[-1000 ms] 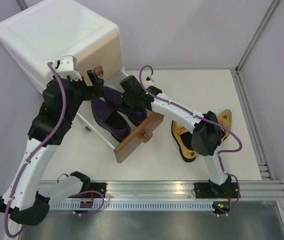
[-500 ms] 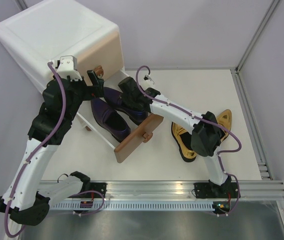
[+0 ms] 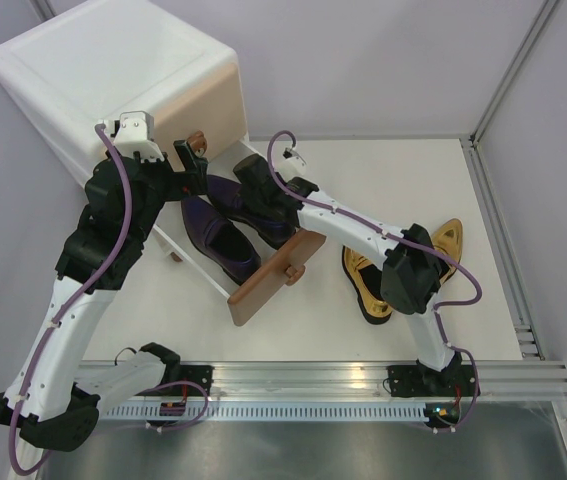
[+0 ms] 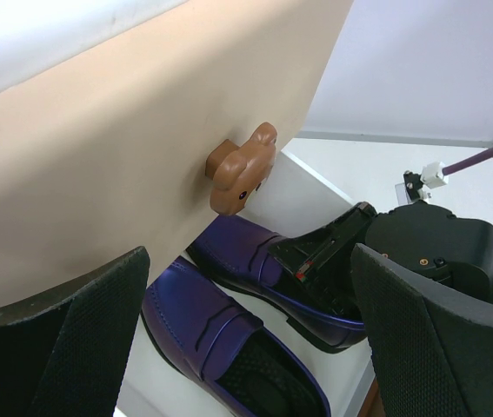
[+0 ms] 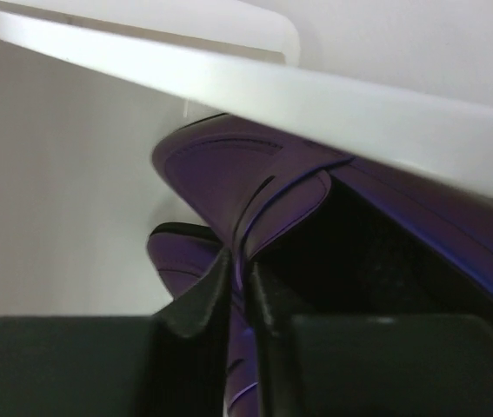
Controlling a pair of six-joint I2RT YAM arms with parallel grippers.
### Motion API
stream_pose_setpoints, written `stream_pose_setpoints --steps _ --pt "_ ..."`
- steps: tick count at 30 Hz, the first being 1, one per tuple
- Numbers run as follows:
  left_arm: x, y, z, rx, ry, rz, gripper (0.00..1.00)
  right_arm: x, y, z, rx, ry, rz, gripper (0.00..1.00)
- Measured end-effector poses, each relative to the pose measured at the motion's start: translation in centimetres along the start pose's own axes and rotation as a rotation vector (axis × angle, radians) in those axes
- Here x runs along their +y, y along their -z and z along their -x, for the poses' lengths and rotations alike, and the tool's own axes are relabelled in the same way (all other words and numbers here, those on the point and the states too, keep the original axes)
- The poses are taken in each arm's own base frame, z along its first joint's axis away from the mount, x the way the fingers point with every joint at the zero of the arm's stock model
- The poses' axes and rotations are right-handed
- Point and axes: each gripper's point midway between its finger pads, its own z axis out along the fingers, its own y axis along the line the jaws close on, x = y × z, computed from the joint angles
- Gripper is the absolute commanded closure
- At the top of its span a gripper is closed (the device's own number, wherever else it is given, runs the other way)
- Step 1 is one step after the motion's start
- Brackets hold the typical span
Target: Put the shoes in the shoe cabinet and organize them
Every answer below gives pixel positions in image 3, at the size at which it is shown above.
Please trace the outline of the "purple metallic loafer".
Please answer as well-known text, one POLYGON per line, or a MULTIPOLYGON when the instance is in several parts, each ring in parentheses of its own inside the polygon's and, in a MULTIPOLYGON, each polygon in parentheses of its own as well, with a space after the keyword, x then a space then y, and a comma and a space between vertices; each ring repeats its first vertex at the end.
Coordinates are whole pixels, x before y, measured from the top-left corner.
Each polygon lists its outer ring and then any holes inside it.
POLYGON ((237 285, 260 267, 261 257, 248 238, 215 207, 202 198, 181 202, 186 234, 201 254, 213 260, 237 285))
POLYGON ((295 233, 293 225, 251 210, 240 195, 241 185, 233 180, 209 175, 207 197, 225 217, 252 227, 270 247, 281 248, 295 233))

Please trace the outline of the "brown-front pulled-out drawer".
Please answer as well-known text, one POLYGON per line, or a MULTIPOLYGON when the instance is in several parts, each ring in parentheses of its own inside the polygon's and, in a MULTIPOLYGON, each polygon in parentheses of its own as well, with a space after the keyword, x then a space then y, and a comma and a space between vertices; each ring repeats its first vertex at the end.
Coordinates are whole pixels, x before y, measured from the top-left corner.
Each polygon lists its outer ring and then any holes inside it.
POLYGON ((274 250, 248 226, 239 224, 237 228, 249 239, 262 259, 261 268, 241 286, 193 246, 186 234, 179 203, 165 205, 154 226, 154 233, 164 252, 191 265, 224 297, 233 323, 241 327, 279 290, 289 287, 285 284, 287 277, 284 271, 287 267, 305 266, 323 246, 326 237, 299 229, 284 246, 274 250))

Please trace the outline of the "beige drawer front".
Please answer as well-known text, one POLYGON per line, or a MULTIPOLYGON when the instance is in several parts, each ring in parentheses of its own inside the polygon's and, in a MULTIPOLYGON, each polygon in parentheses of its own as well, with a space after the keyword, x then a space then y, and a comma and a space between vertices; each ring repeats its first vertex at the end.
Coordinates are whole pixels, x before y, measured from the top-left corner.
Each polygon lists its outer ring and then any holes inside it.
POLYGON ((175 170, 183 164, 173 143, 202 133, 205 158, 215 159, 247 134, 239 67, 223 65, 152 112, 154 139, 175 170))

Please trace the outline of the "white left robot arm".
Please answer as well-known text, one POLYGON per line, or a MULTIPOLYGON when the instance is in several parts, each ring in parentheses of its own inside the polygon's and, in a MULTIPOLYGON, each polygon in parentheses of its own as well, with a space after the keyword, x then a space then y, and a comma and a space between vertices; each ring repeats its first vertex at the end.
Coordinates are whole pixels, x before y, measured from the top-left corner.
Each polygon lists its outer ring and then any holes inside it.
POLYGON ((168 202, 207 191, 207 162, 192 140, 174 148, 184 168, 138 149, 96 165, 84 190, 87 204, 55 270, 50 306, 14 383, 0 392, 0 424, 34 447, 71 452, 100 416, 128 398, 154 390, 169 396, 181 384, 180 357, 157 343, 92 381, 75 379, 101 317, 140 259, 168 202))

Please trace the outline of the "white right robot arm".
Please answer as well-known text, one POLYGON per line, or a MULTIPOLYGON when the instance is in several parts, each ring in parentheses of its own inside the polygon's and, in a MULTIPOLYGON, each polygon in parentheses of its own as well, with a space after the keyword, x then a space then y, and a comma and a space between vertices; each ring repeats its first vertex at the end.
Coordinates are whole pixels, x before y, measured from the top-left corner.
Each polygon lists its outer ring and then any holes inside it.
POLYGON ((478 372, 472 354, 453 345, 440 315, 444 279, 466 270, 452 255, 459 241, 435 247, 428 231, 387 225, 351 211, 299 173, 282 176, 258 154, 240 161, 233 172, 247 206, 276 220, 339 241, 381 273, 379 293, 408 322, 417 360, 388 375, 395 397, 478 396, 478 372))

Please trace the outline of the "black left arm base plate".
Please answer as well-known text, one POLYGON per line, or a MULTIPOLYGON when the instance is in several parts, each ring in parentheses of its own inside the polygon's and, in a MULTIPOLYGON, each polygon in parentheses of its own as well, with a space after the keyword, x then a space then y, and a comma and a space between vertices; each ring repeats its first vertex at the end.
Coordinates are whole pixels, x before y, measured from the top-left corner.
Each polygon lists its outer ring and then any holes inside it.
POLYGON ((171 397, 203 397, 210 394, 214 367, 209 364, 182 364, 177 374, 165 376, 156 387, 147 388, 140 395, 171 397))

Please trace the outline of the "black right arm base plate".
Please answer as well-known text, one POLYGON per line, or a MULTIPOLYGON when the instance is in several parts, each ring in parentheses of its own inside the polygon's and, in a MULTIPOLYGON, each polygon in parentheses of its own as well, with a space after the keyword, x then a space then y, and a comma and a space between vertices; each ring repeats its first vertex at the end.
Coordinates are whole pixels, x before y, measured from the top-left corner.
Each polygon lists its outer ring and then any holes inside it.
POLYGON ((389 391, 396 398, 470 398, 477 386, 476 374, 470 365, 449 366, 441 372, 420 364, 387 367, 389 391))

